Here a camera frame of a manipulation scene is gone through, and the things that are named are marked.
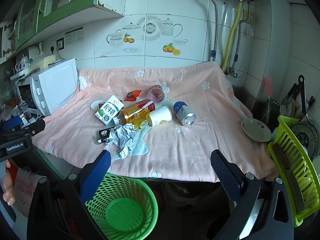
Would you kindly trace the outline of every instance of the green basket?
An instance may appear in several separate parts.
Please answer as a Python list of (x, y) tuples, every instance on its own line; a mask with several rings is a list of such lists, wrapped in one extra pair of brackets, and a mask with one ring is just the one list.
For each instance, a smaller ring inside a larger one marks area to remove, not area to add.
[(157, 201), (147, 184), (108, 173), (85, 205), (110, 240), (142, 240), (158, 218)]
[(310, 216), (320, 209), (320, 183), (308, 154), (305, 152), (301, 143), (298, 141), (293, 132), (289, 129), (289, 126), (298, 122), (299, 119), (280, 115), (278, 117), (278, 121), (279, 129), (274, 142), (277, 142), (283, 149), (284, 154), (287, 156), (291, 164), (291, 170), (298, 182), (306, 208), (306, 210), (300, 214), (297, 214), (292, 192), (284, 173), (284, 168), (273, 151), (272, 146), (274, 142), (269, 143), (268, 150), (277, 166), (280, 178), (284, 182), (285, 189), (287, 190), (292, 212), (293, 225), (294, 227), (298, 227), (302, 224), (304, 218)]

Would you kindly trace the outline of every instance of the white microwave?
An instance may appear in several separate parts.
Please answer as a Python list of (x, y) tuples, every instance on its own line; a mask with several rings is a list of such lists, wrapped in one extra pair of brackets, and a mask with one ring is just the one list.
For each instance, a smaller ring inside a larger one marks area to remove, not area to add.
[(73, 95), (77, 85), (76, 60), (60, 60), (20, 81), (17, 95), (29, 108), (48, 116)]

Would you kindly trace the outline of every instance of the pipe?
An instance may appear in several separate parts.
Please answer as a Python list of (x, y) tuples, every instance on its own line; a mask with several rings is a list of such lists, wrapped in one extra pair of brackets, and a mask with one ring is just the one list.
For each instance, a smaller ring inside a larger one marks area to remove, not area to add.
[(212, 51), (212, 61), (216, 61), (217, 56), (217, 40), (218, 40), (218, 6), (215, 0), (211, 0), (214, 5), (214, 15), (215, 15), (215, 32), (214, 32), (214, 43)]
[(237, 41), (237, 47), (236, 47), (236, 53), (235, 53), (235, 58), (233, 60), (233, 63), (232, 63), (232, 69), (234, 70), (235, 69), (235, 65), (236, 65), (236, 62), (238, 61), (238, 52), (239, 52), (239, 47), (240, 47), (240, 36), (241, 36), (241, 24), (242, 23), (247, 23), (249, 22), (250, 20), (250, 7), (251, 7), (251, 3), (250, 1), (248, 0), (248, 18), (246, 20), (241, 20), (239, 21), (239, 30), (238, 30), (238, 41)]
[(230, 33), (229, 33), (229, 37), (228, 37), (228, 43), (227, 43), (227, 48), (226, 48), (226, 53), (225, 53), (225, 56), (224, 56), (224, 60), (223, 60), (223, 64), (222, 64), (222, 71), (224, 72), (225, 69), (226, 69), (226, 66), (228, 64), (228, 59), (229, 59), (229, 56), (230, 56), (230, 48), (231, 48), (231, 43), (232, 43), (232, 40), (233, 40), (233, 34), (235, 32), (235, 29), (236, 29), (236, 26), (237, 26), (237, 23), (240, 19), (240, 14), (241, 14), (241, 11), (242, 11), (242, 0), (239, 0), (238, 2), (238, 7), (237, 7), (237, 13), (236, 13), (236, 18), (233, 22), (233, 25), (231, 27), (231, 30), (230, 30)]

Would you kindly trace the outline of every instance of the white paper cup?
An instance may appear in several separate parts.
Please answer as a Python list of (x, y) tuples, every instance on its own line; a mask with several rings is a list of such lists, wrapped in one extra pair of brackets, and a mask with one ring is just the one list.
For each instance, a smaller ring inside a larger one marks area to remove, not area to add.
[(172, 114), (169, 107), (163, 105), (156, 110), (150, 112), (148, 118), (148, 125), (155, 126), (161, 123), (170, 122), (172, 120)]

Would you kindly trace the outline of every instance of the bowl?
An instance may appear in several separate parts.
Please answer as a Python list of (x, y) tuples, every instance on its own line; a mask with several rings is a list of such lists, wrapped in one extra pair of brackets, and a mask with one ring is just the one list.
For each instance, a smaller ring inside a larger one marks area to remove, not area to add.
[(244, 133), (255, 142), (268, 142), (272, 138), (270, 129), (257, 119), (244, 118), (241, 127)]

